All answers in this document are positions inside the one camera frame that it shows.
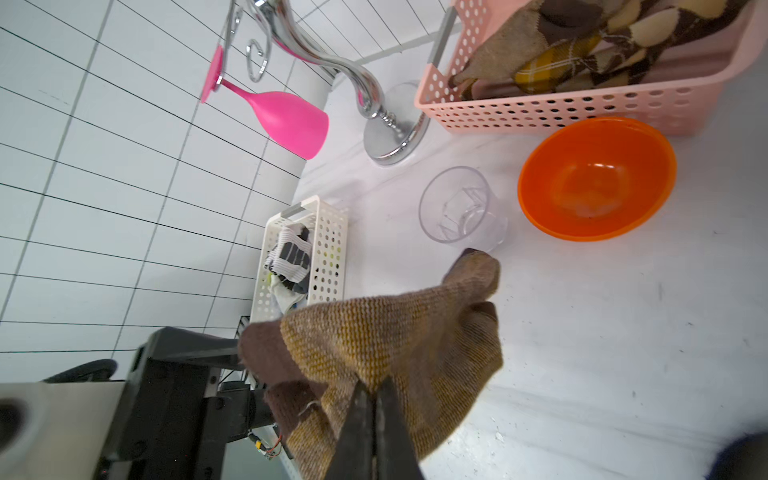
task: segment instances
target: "tile grout line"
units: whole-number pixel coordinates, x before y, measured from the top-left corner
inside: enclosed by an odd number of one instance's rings
[[[371,32],[368,30],[368,27],[366,27],[366,26],[365,26],[365,25],[362,23],[362,21],[361,21],[361,20],[360,20],[360,19],[357,17],[357,15],[355,15],[355,12],[353,12],[353,11],[352,11],[352,9],[349,7],[349,5],[347,5],[347,4],[346,4],[346,0],[341,0],[341,2],[344,4],[344,6],[346,7],[346,9],[347,9],[347,10],[349,10],[349,13],[351,13],[351,14],[352,14],[352,16],[353,16],[353,17],[355,17],[355,20],[357,20],[357,23],[359,23],[359,24],[360,24],[360,26],[362,27],[362,29],[366,31],[366,33],[367,33],[367,34],[368,34],[368,36],[371,38],[371,40],[373,40],[373,43],[375,43],[375,44],[376,44],[376,46],[377,46],[377,47],[379,47],[379,50],[381,50],[381,51],[384,51],[384,47],[382,47],[382,46],[381,46],[381,44],[379,43],[379,41],[378,41],[378,40],[376,40],[376,39],[373,37],[373,34],[371,34]]]
[[[390,33],[390,34],[392,34],[392,37],[393,37],[393,38],[395,39],[395,41],[397,42],[397,45],[402,45],[402,43],[400,43],[400,39],[399,39],[399,38],[397,38],[397,35],[395,35],[395,32],[394,32],[394,31],[392,31],[392,29],[389,27],[389,25],[387,24],[387,22],[384,22],[384,18],[382,18],[382,16],[381,16],[381,14],[379,13],[379,11],[378,11],[378,10],[376,10],[376,7],[374,7],[374,6],[373,6],[373,3],[371,3],[371,0],[366,0],[366,1],[368,2],[368,5],[371,5],[371,8],[373,8],[373,11],[376,13],[376,16],[377,16],[377,17],[379,17],[379,20],[381,20],[381,21],[382,21],[382,23],[384,24],[384,26],[386,27],[386,29],[387,29],[387,30],[389,30],[389,33]]]
[[[119,323],[73,323],[73,322],[24,322],[19,320],[6,320],[6,323],[24,323],[27,324],[33,324],[33,325],[82,325],[82,326],[120,326]],[[140,327],[157,327],[157,328],[163,328],[164,326],[168,325],[126,325],[126,326],[140,326]],[[199,325],[178,325],[176,326],[180,329],[201,329],[202,326]],[[232,329],[230,326],[209,326],[209,329]]]
[[[419,24],[421,24],[422,28],[424,28],[424,33],[429,35],[429,32],[427,31],[427,27],[424,26],[424,22],[422,22],[422,19],[419,17],[419,14],[416,13],[416,10],[413,8],[413,5],[411,5],[410,0],[406,0],[406,3],[411,8],[411,12],[413,12],[413,15],[416,17],[416,20],[419,21]]]
[[[91,74],[91,73],[89,73],[89,74],[90,74],[90,75],[93,75],[94,77],[96,77],[96,78],[99,78],[99,79],[101,79],[101,80],[103,80],[103,81],[106,81],[106,80],[104,80],[103,78],[99,77],[98,75],[95,75],[95,74]],[[164,108],[162,108],[162,107],[159,107],[159,106],[157,106],[157,105],[153,104],[152,102],[150,102],[150,101],[146,100],[145,98],[139,97],[138,95],[136,95],[136,94],[135,94],[135,93],[133,93],[133,92],[130,92],[130,91],[128,91],[128,90],[125,90],[125,89],[124,89],[124,88],[122,88],[122,87],[118,87],[117,85],[114,85],[114,84],[112,84],[112,85],[113,85],[113,86],[115,86],[116,88],[118,88],[118,89],[122,90],[122,91],[125,91],[126,93],[128,93],[128,94],[130,94],[130,95],[133,95],[133,96],[134,96],[134,97],[136,97],[136,98],[139,98],[140,100],[142,100],[142,101],[144,101],[144,102],[146,102],[146,103],[148,103],[148,104],[150,104],[150,105],[152,105],[152,106],[154,106],[154,107],[156,107],[156,108],[158,108],[158,109],[160,109],[160,110],[162,110],[162,111],[165,111],[166,113],[168,113],[168,114],[170,114],[170,115],[173,115],[174,117],[178,118],[179,120],[183,121],[183,122],[184,122],[184,123],[186,123],[186,124],[191,124],[192,126],[194,126],[194,127],[196,127],[196,128],[199,128],[199,129],[201,129],[202,131],[204,131],[204,132],[206,132],[206,133],[208,133],[208,134],[210,134],[210,135],[212,135],[212,136],[214,136],[214,137],[218,138],[219,140],[221,140],[221,141],[223,141],[223,142],[226,142],[226,143],[228,143],[229,145],[232,145],[233,147],[235,147],[235,148],[237,148],[237,149],[239,149],[239,150],[242,150],[242,151],[244,151],[245,153],[247,153],[247,154],[249,154],[249,155],[252,155],[252,156],[254,156],[254,157],[256,157],[256,158],[259,158],[259,156],[258,156],[258,155],[256,155],[256,154],[254,154],[253,152],[250,152],[250,151],[248,151],[248,150],[246,150],[246,149],[242,148],[240,145],[236,145],[236,144],[232,143],[231,141],[227,140],[226,138],[222,138],[222,137],[219,137],[219,136],[218,136],[218,135],[216,135],[215,133],[213,133],[213,132],[210,132],[210,131],[208,131],[208,130],[206,130],[206,129],[204,129],[204,128],[202,128],[202,127],[198,126],[198,125],[195,125],[195,124],[194,124],[194,123],[192,123],[191,121],[189,121],[189,120],[187,120],[187,119],[185,119],[185,118],[179,117],[178,115],[176,115],[176,114],[173,114],[173,113],[171,113],[171,112],[169,112],[169,111],[165,110]],[[63,111],[61,111],[61,110],[58,110],[57,108],[54,108],[54,107],[52,107],[51,105],[48,105],[48,104],[44,104],[44,103],[42,103],[42,102],[41,102],[41,101],[39,101],[39,100],[35,100],[34,98],[30,98],[30,97],[27,97],[26,95],[22,95],[22,94],[20,94],[20,93],[18,93],[18,92],[16,92],[16,91],[13,91],[13,90],[11,90],[11,89],[9,89],[9,88],[6,88],[6,87],[2,87],[2,86],[0,86],[0,90],[5,90],[5,91],[7,91],[7,92],[9,92],[9,93],[12,93],[12,94],[14,94],[14,95],[18,95],[18,96],[19,96],[19,97],[21,97],[21,98],[25,98],[25,99],[27,99],[27,100],[29,100],[29,101],[33,101],[33,102],[35,102],[36,104],[40,104],[40,105],[42,105],[43,107],[46,107],[46,108],[50,108],[51,110],[53,110],[53,111],[57,111],[57,112],[58,112],[58,113],[60,113],[60,114],[68,115],[66,112],[63,112]],[[209,107],[211,107],[211,108],[213,108],[213,109],[214,109],[214,110],[216,110],[216,111],[219,111],[221,114],[224,114],[225,116],[229,117],[229,118],[230,118],[230,119],[232,119],[233,121],[236,121],[237,123],[240,123],[238,120],[235,120],[234,118],[232,118],[232,117],[230,117],[229,115],[227,115],[227,114],[223,113],[222,111],[218,110],[217,108],[215,108],[215,107],[213,107],[213,106],[211,106],[211,105],[208,105],[208,106],[209,106]],[[124,138],[125,140],[131,141],[131,142],[133,142],[133,143],[135,143],[135,144],[138,144],[138,145],[141,145],[142,147],[145,147],[145,148],[149,148],[150,150],[152,150],[152,151],[156,151],[156,152],[158,152],[159,154],[163,154],[163,155],[165,155],[166,157],[170,157],[170,158],[173,158],[174,160],[178,160],[176,157],[173,157],[172,155],[169,155],[169,154],[167,154],[167,153],[165,153],[165,152],[163,152],[163,151],[159,151],[159,150],[157,150],[156,148],[152,148],[152,147],[150,147],[150,146],[148,146],[148,145],[142,144],[141,142],[138,142],[138,141],[136,141],[136,140],[133,140],[133,139],[131,139],[131,138],[128,138],[128,137],[124,137],[123,135],[120,135],[120,134],[116,134],[116,133],[114,133],[113,131],[111,131],[111,130],[108,130],[108,129],[106,129],[106,128],[104,128],[104,127],[100,126],[100,125],[96,125],[96,124],[93,124],[93,123],[91,123],[90,121],[87,121],[87,120],[83,120],[82,118],[79,118],[79,117],[75,117],[74,115],[69,115],[69,117],[71,117],[71,118],[74,118],[75,120],[81,121],[81,122],[83,122],[83,123],[89,124],[89,125],[91,125],[91,126],[93,126],[93,127],[99,128],[99,129],[101,129],[101,130],[103,130],[103,131],[107,131],[107,132],[109,132],[109,133],[111,133],[111,134],[113,134],[113,135],[116,135],[116,136],[120,137],[120,138]],[[264,134],[261,134],[261,133],[259,133],[259,132],[255,131],[255,130],[253,130],[252,128],[251,128],[251,130],[252,130],[254,133],[257,133],[257,134],[259,134],[261,137],[264,137],[264,139],[265,139],[265,140],[267,140],[267,142],[269,142],[269,141],[270,141],[269,137],[265,136]],[[278,168],[278,169],[280,169],[280,170],[284,171],[285,173],[287,173],[287,174],[289,174],[289,175],[293,175],[294,177],[296,177],[296,178],[299,178],[299,176],[298,176],[298,175],[295,175],[295,174],[293,174],[293,173],[289,172],[288,170],[286,170],[286,169],[284,169],[284,168],[282,168],[282,167],[280,167],[280,166],[278,166],[278,165],[275,165],[275,164],[273,164],[273,163],[272,163],[272,162],[270,162],[270,161],[266,161],[266,162],[267,162],[268,164],[272,165],[273,167],[275,167],[275,168]],[[199,168],[199,167],[197,167],[196,165],[192,165],[192,164],[189,164],[189,163],[187,163],[187,162],[185,162],[185,161],[182,161],[181,163],[183,163],[183,164],[187,164],[187,165],[190,165],[191,167],[196,167],[196,168]]]
[[[194,107],[194,112],[192,113],[192,120],[194,121],[195,116],[197,115],[197,110],[200,107],[200,100],[197,100],[197,103]],[[141,281],[141,274],[144,272],[144,266],[147,264],[147,258],[149,257],[150,250],[152,249],[152,243],[154,242],[154,236],[157,233],[157,227],[160,225],[160,219],[163,216],[163,211],[165,210],[165,204],[168,200],[168,194],[170,193],[171,187],[174,185],[174,179],[176,178],[176,172],[179,169],[179,164],[181,156],[184,154],[184,148],[187,146],[187,140],[190,137],[190,132],[192,131],[192,123],[189,124],[189,127],[187,128],[187,135],[184,137],[184,142],[181,144],[181,149],[179,151],[179,156],[176,161],[176,166],[174,167],[174,172],[170,176],[170,182],[168,182],[168,189],[165,194],[165,198],[163,199],[163,204],[160,207],[160,213],[157,215],[157,223],[154,226],[154,229],[152,230],[152,235],[149,239],[149,244],[147,245],[147,252],[144,254],[144,259],[141,262],[141,268],[139,269],[139,274],[136,276],[136,283],[134,284],[133,291],[131,292],[131,298],[128,300],[128,306],[125,309],[125,315],[123,316],[123,323],[120,325],[120,330],[118,331],[118,337],[114,341],[114,347],[112,349],[112,356],[114,356],[114,351],[118,347],[118,342],[120,342],[120,335],[123,333],[123,327],[125,327],[125,322],[128,320],[128,314],[131,311],[131,306],[133,305],[134,298],[136,297],[136,292],[139,286],[139,282]]]
[[[13,147],[13,146],[11,146],[11,145],[3,144],[2,142],[0,142],[0,145],[3,145],[3,146],[5,146],[5,147],[8,147],[8,148],[14,148],[14,149],[16,149],[16,150],[18,150],[18,151],[23,151],[23,152],[25,152],[25,153],[28,153],[28,154],[30,154],[30,155],[35,155],[36,157],[44,158],[45,160],[50,160],[50,161],[53,161],[53,159],[51,159],[51,158],[48,158],[48,157],[43,157],[42,155],[33,154],[32,152],[27,152],[26,150],[22,150],[21,148],[16,148],[16,147]],[[204,170],[203,168],[200,168],[200,167],[196,167],[196,166],[194,166],[194,165],[190,165],[189,163],[187,163],[187,162],[185,162],[185,161],[181,161],[181,163],[182,163],[182,164],[186,164],[186,165],[189,165],[190,167],[194,167],[194,168],[197,168],[198,170],[201,170],[201,171],[204,171],[204,172],[206,172],[206,173],[208,173],[208,174],[214,175],[215,177],[219,177],[219,178],[221,178],[222,180],[228,180],[228,179],[226,179],[226,178],[224,178],[224,177],[221,177],[220,175],[216,175],[216,174],[214,174],[214,173],[211,173],[211,172],[209,172],[208,170]],[[143,188],[143,187],[139,187],[138,185],[129,184],[128,182],[125,182],[125,181],[122,181],[122,180],[118,180],[117,178],[108,177],[107,175],[103,175],[103,174],[99,174],[99,173],[96,173],[96,172],[93,172],[93,171],[90,171],[90,170],[86,170],[85,168],[82,168],[82,167],[78,167],[77,165],[68,164],[68,163],[65,163],[65,162],[63,162],[63,161],[59,161],[59,164],[61,164],[61,165],[65,165],[65,166],[67,166],[67,167],[70,167],[70,168],[74,168],[75,170],[83,171],[83,172],[85,172],[85,173],[87,173],[87,174],[95,175],[95,176],[97,176],[97,177],[106,178],[107,180],[111,180],[111,181],[113,181],[113,182],[117,182],[117,183],[119,183],[119,184],[123,184],[123,185],[125,185],[125,186],[127,186],[127,187],[133,187],[133,188],[136,188],[137,190],[141,190],[141,191],[147,192],[147,193],[149,193],[149,194],[153,194],[153,195],[159,195],[159,196],[161,196],[161,197],[163,196],[163,194],[161,194],[161,193],[158,193],[158,192],[156,192],[156,191],[154,191],[154,190],[149,190],[148,188]],[[246,187],[245,185],[242,185],[242,184],[238,184],[237,182],[235,182],[235,181],[232,181],[232,180],[228,180],[228,181],[232,182],[233,184],[235,184],[235,185],[237,185],[237,186],[239,186],[239,187],[242,187],[242,188],[244,188],[244,189],[248,190],[248,187]],[[24,188],[24,187],[19,187],[18,185],[5,184],[5,183],[2,183],[2,182],[0,182],[0,185],[3,185],[3,186],[5,186],[5,187],[9,187],[9,188],[16,188],[16,189],[18,189],[18,190],[24,190],[24,191],[27,191],[27,192],[30,192],[30,193],[33,193],[33,194],[40,194],[40,195],[42,195],[42,194],[43,194],[42,192],[38,192],[38,191],[36,191],[36,190],[30,190],[30,189],[28,189],[28,188]],[[284,202],[284,201],[282,201],[282,200],[280,200],[280,199],[277,199],[277,198],[275,198],[275,197],[270,197],[269,195],[263,194],[263,193],[259,192],[258,190],[254,190],[254,192],[256,192],[257,194],[259,194],[259,195],[262,195],[262,196],[264,196],[264,197],[267,197],[267,198],[271,198],[272,200],[275,200],[275,201],[277,201],[277,202],[280,202],[280,203],[282,203],[282,204],[285,204],[285,205],[290,205],[290,204],[287,204],[286,202]],[[107,211],[107,212],[110,212],[110,213],[114,213],[114,214],[117,214],[117,215],[125,215],[125,216],[127,216],[127,217],[138,218],[138,217],[133,217],[133,216],[131,216],[131,215],[127,215],[127,214],[120,214],[120,213],[118,213],[118,212],[112,212],[111,210],[105,210],[105,209],[103,209],[103,208],[100,208],[100,207],[95,207],[95,206],[93,206],[93,205],[81,204],[80,202],[77,202],[77,201],[74,201],[74,200],[68,200],[68,199],[66,199],[66,198],[56,197],[55,195],[49,195],[49,194],[45,194],[45,196],[46,196],[46,197],[55,198],[55,199],[57,199],[57,200],[63,200],[63,201],[66,201],[66,202],[70,202],[70,203],[73,203],[73,204],[80,204],[80,205],[85,205],[85,206],[87,206],[87,207],[92,207],[92,208],[96,208],[96,209],[99,209],[99,210],[104,210],[104,211]],[[199,208],[199,209],[201,209],[201,210],[205,210],[205,211],[207,211],[207,212],[211,212],[212,214],[218,214],[218,215],[221,215],[222,217],[231,218],[232,220],[238,220],[238,219],[237,219],[237,217],[233,217],[232,215],[229,215],[229,214],[224,214],[224,213],[222,213],[222,212],[220,212],[220,211],[217,211],[217,210],[211,210],[210,208],[207,208],[207,207],[202,207],[202,206],[200,206],[200,205],[196,205],[196,204],[193,204],[193,203],[191,203],[191,202],[187,202],[186,200],[180,200],[180,199],[178,199],[178,198],[176,198],[176,197],[170,197],[170,196],[169,196],[168,198],[170,198],[171,200],[175,200],[175,201],[179,202],[180,204],[186,204],[186,205],[190,205],[191,207],[196,207],[196,208]],[[258,223],[249,222],[248,220],[243,220],[243,221],[244,221],[244,222],[246,222],[246,223],[250,223],[250,224],[252,224],[252,225],[256,225],[257,227],[262,227],[262,226],[261,226],[261,225],[259,225]]]
[[[331,48],[331,46],[330,46],[330,45],[328,45],[328,42],[327,42],[327,41],[325,41],[325,40],[323,40],[323,37],[321,37],[320,35],[318,35],[318,34],[317,34],[317,32],[315,31],[315,29],[314,29],[314,28],[312,28],[312,25],[310,25],[310,24],[308,24],[308,23],[306,22],[306,17],[305,17],[305,18],[303,18],[302,20],[299,20],[299,21],[296,23],[296,25],[298,25],[298,26],[300,26],[300,27],[301,27],[301,24],[304,24],[304,25],[306,25],[306,26],[307,26],[307,28],[309,28],[310,30],[312,30],[312,33],[313,33],[313,34],[315,34],[315,35],[317,35],[317,38],[319,38],[319,39],[320,39],[320,41],[321,41],[322,43],[326,44],[326,47],[328,47],[328,49],[331,51],[331,53],[333,53],[333,54],[334,54],[334,55],[336,55],[336,56],[339,56],[339,54],[337,54],[337,53],[336,53],[336,51],[335,51],[335,50],[333,50],[333,48]]]
[[[114,3],[114,0],[109,0],[109,4],[107,5],[107,11],[104,13],[104,18],[101,20],[101,26],[99,27],[99,32],[97,37],[101,38],[101,35],[104,33],[104,28],[107,26],[107,19],[109,18],[109,13],[112,10],[112,5]],[[74,101],[72,102],[72,109],[70,110],[70,114],[67,117],[67,123],[64,126],[64,130],[61,132],[61,140],[58,142],[58,147],[56,148],[56,154],[53,158],[53,164],[51,165],[51,171],[48,172],[48,178],[45,180],[45,186],[43,187],[43,193],[48,191],[48,187],[51,185],[51,179],[53,178],[54,172],[56,170],[56,164],[58,162],[58,157],[61,154],[61,149],[64,147],[64,142],[67,139],[67,134],[69,133],[69,127],[72,124],[72,118],[74,117],[74,111],[78,107],[78,103],[80,102],[80,97],[82,96],[83,90],[85,88],[85,81],[88,79],[88,70],[91,69],[91,66],[93,65],[94,58],[96,57],[96,51],[98,50],[99,46],[99,40],[95,39],[94,41],[94,47],[91,50],[91,57],[88,59],[88,66],[86,68],[86,71],[83,72],[83,78],[80,80],[80,86],[78,87],[78,93],[74,96]],[[40,215],[40,210],[43,206],[43,202],[45,202],[45,195],[40,196],[40,201],[38,202],[37,209],[35,210],[35,215],[32,217],[32,223],[29,227],[29,233],[27,233],[27,241],[29,241],[32,238],[32,234],[35,232],[35,225],[38,221],[38,216]],[[2,304],[2,309],[0,310],[0,323],[2,323],[2,319],[5,316],[5,311],[8,308],[8,302],[11,299],[11,296],[13,294],[13,287],[16,284],[16,278],[18,277],[18,271],[22,268],[22,262],[24,261],[24,256],[27,253],[27,245],[29,245],[28,242],[24,243],[24,246],[22,247],[21,255],[18,258],[18,262],[16,263],[16,268],[14,272],[14,276],[11,279],[11,284],[8,286],[8,291],[5,294],[5,301]]]
[[[261,153],[262,157],[264,156],[265,152],[266,152],[266,145],[264,145],[264,151]],[[251,185],[251,187],[256,184],[256,179],[259,177],[259,170],[261,170],[261,164],[262,163],[259,162],[259,166],[256,168],[256,174],[253,175],[253,184]],[[248,203],[249,202],[250,202],[250,193],[248,193],[248,198],[245,200],[245,205],[243,205],[243,213],[240,215],[240,218],[245,217],[245,212],[248,209]],[[242,225],[242,224],[240,223],[240,224],[237,225],[237,230],[235,230],[235,236],[233,238],[233,241],[237,240],[237,234],[240,233],[240,225]],[[208,310],[208,316],[205,319],[205,324],[203,324],[203,332],[205,332],[205,329],[208,327],[208,322],[210,322],[210,314],[214,311],[214,304],[216,303],[216,298],[219,295],[219,289],[221,288],[221,283],[224,280],[224,272],[227,271],[227,267],[229,266],[230,258],[232,257],[232,250],[234,249],[234,247],[235,247],[235,244],[232,243],[230,245],[230,251],[227,254],[227,260],[224,261],[224,268],[221,270],[221,277],[219,277],[219,284],[216,285],[216,293],[214,293],[214,301],[210,303],[210,308]]]
[[[104,257],[120,258],[120,259],[122,259],[122,260],[130,260],[130,261],[133,261],[133,262],[141,262],[141,261],[142,261],[142,260],[139,260],[138,258],[123,257],[122,255],[114,255],[114,254],[112,254],[112,253],[94,252],[93,250],[84,250],[84,249],[81,249],[81,248],[65,247],[65,246],[63,246],[63,245],[54,245],[53,243],[35,242],[35,241],[33,241],[33,240],[22,240],[22,239],[20,239],[20,238],[14,238],[14,237],[5,237],[5,236],[2,236],[2,235],[0,235],[0,238],[5,238],[5,239],[7,239],[7,240],[16,240],[16,241],[18,241],[18,242],[27,242],[27,243],[32,243],[32,244],[34,244],[34,245],[43,245],[43,246],[45,246],[45,247],[54,247],[54,248],[61,248],[61,249],[64,249],[64,250],[73,250],[73,251],[75,251],[75,252],[82,252],[82,253],[92,253],[92,254],[94,254],[94,255],[102,255],[102,256],[104,256]],[[260,249],[260,248],[256,248],[256,247],[249,247],[248,245],[243,245],[242,243],[238,243],[237,245],[241,245],[242,247],[248,247],[248,248],[252,248],[252,249],[254,249],[254,250],[259,250],[259,251],[261,251],[261,249]],[[185,270],[193,270],[193,271],[195,271],[195,272],[203,272],[203,273],[218,273],[218,272],[213,272],[213,271],[211,271],[211,270],[203,270],[203,269],[201,269],[201,268],[193,268],[192,266],[181,266],[181,265],[173,265],[173,264],[171,264],[171,263],[153,262],[153,261],[151,261],[151,260],[146,260],[146,261],[147,261],[147,263],[152,263],[152,264],[154,264],[154,265],[172,266],[173,268],[183,268],[183,269],[185,269]],[[0,272],[0,275],[14,275],[14,274],[13,274],[13,273],[3,273],[3,272]],[[242,279],[245,279],[245,280],[255,280],[255,279],[256,279],[255,277],[250,277],[250,276],[242,276],[242,275],[233,275],[232,273],[225,273],[225,275],[227,275],[227,276],[234,276],[234,277],[236,277],[236,278],[242,278]],[[51,278],[50,280],[62,280],[62,281],[67,281],[66,279],[58,279],[58,278]]]
[[[42,195],[43,197],[46,197],[46,198],[52,198],[52,199],[54,199],[54,200],[59,200],[59,201],[62,201],[62,202],[67,202],[68,204],[80,205],[81,207],[92,208],[92,209],[94,209],[94,210],[99,210],[99,211],[102,211],[102,212],[107,212],[108,214],[119,215],[120,217],[126,217],[126,218],[131,218],[131,219],[133,219],[133,220],[139,220],[139,221],[141,221],[141,222],[152,223],[152,224],[153,224],[153,225],[155,225],[155,226],[160,226],[160,227],[171,228],[171,229],[173,229],[173,230],[179,230],[180,232],[187,232],[187,233],[192,233],[193,235],[199,235],[200,237],[206,237],[206,238],[210,238],[210,239],[213,239],[213,240],[219,240],[219,241],[221,241],[221,242],[224,242],[224,243],[231,243],[229,240],[225,240],[225,239],[223,239],[223,238],[219,238],[219,237],[213,237],[213,236],[211,236],[211,235],[207,235],[207,234],[205,234],[205,233],[194,232],[194,231],[192,231],[192,230],[185,230],[185,229],[183,229],[183,228],[174,227],[174,226],[172,226],[172,225],[166,225],[165,223],[153,222],[152,220],[147,220],[147,219],[145,219],[145,218],[141,218],[141,217],[134,217],[134,216],[132,216],[132,215],[128,215],[128,214],[122,214],[122,213],[120,213],[120,212],[115,212],[115,211],[113,211],[113,210],[107,210],[107,209],[104,209],[104,208],[101,208],[101,207],[94,207],[93,205],[88,205],[88,204],[81,204],[80,202],[76,202],[76,201],[74,201],[74,200],[67,200],[67,199],[65,199],[65,198],[56,197],[56,196],[54,196],[54,195],[48,195],[48,194],[39,194],[38,192],[34,192],[34,191],[32,191],[32,190],[27,190],[27,189],[25,189],[25,188],[21,188],[21,187],[14,187],[14,186],[12,186],[12,185],[0,184],[0,186],[3,186],[3,187],[8,187],[8,188],[15,188],[16,190],[23,190],[23,191],[26,191],[26,192],[30,192],[30,193],[32,193],[32,194],[36,194],[36,195]],[[172,198],[172,197],[168,197],[168,196],[166,196],[166,195],[164,195],[164,198],[170,198],[171,200],[174,200],[174,198]],[[261,228],[264,228],[264,227],[262,227],[261,225],[257,225],[257,224],[255,224],[255,223],[251,223],[251,224],[252,224],[252,225],[255,225],[256,227],[261,227]]]
[[[218,273],[218,272],[211,272],[211,273],[215,273],[216,275],[222,275],[222,273]],[[11,275],[11,274],[10,273],[0,273],[0,275]],[[83,281],[83,280],[66,280],[66,279],[60,279],[60,278],[51,278],[51,277],[48,277],[48,276],[24,275],[22,273],[20,273],[17,276],[20,276],[21,278],[35,278],[35,279],[38,279],[38,280],[52,280],[52,281],[55,281],[55,282],[80,283],[81,285],[110,286],[112,288],[130,288],[130,289],[135,289],[135,290],[143,290],[145,292],[177,293],[179,295],[209,296],[209,297],[214,297],[215,296],[215,295],[208,295],[206,293],[177,292],[177,291],[174,291],[174,290],[160,290],[160,289],[156,289],[156,288],[143,288],[141,286],[115,285],[115,284],[112,284],[112,283],[86,282],[86,281]],[[227,298],[227,299],[231,299],[231,300],[251,300],[251,299],[247,299],[247,298],[240,298],[238,296],[221,296],[220,298]]]
[[[343,38],[343,39],[344,39],[344,40],[345,40],[345,41],[346,41],[346,42],[349,44],[349,46],[350,46],[350,47],[352,47],[352,49],[355,51],[355,53],[357,53],[358,55],[360,55],[360,58],[362,58],[362,53],[360,53],[360,51],[357,49],[357,47],[355,47],[355,45],[353,45],[353,44],[352,44],[352,42],[351,42],[351,41],[349,41],[349,39],[346,37],[346,35],[344,35],[344,34],[342,33],[342,31],[341,31],[341,30],[339,30],[339,27],[337,27],[337,26],[336,26],[336,24],[335,24],[335,23],[333,23],[333,22],[331,21],[331,19],[330,19],[330,18],[328,18],[328,15],[326,15],[326,13],[323,11],[323,9],[322,9],[322,8],[320,8],[320,7],[317,7],[317,10],[318,10],[320,13],[322,13],[322,14],[323,14],[323,17],[325,17],[325,18],[326,18],[326,20],[328,21],[328,23],[330,23],[331,25],[333,25],[333,27],[336,29],[336,31],[337,31],[337,32],[339,32],[339,35],[341,35],[341,37],[342,37],[342,38]]]

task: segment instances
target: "marble surface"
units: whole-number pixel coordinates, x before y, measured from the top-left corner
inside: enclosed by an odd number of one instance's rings
[[[429,45],[373,62],[384,88],[418,79]],[[437,284],[458,251],[431,241],[417,206],[454,165],[478,168],[508,208],[493,255],[504,367],[427,478],[702,478],[734,436],[768,429],[768,55],[726,86],[708,128],[671,139],[677,185],[645,225],[612,240],[549,237],[516,184],[542,137],[450,135],[429,126],[405,162],[375,166],[348,80],[329,139],[295,200],[348,211],[346,298]]]

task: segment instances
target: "dark fabric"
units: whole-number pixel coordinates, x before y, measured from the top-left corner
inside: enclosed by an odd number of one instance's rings
[[[251,323],[240,337],[240,358],[253,376],[267,385],[264,399],[288,438],[299,422],[299,414],[315,402],[326,385],[309,381],[293,361],[283,335],[280,321]]]

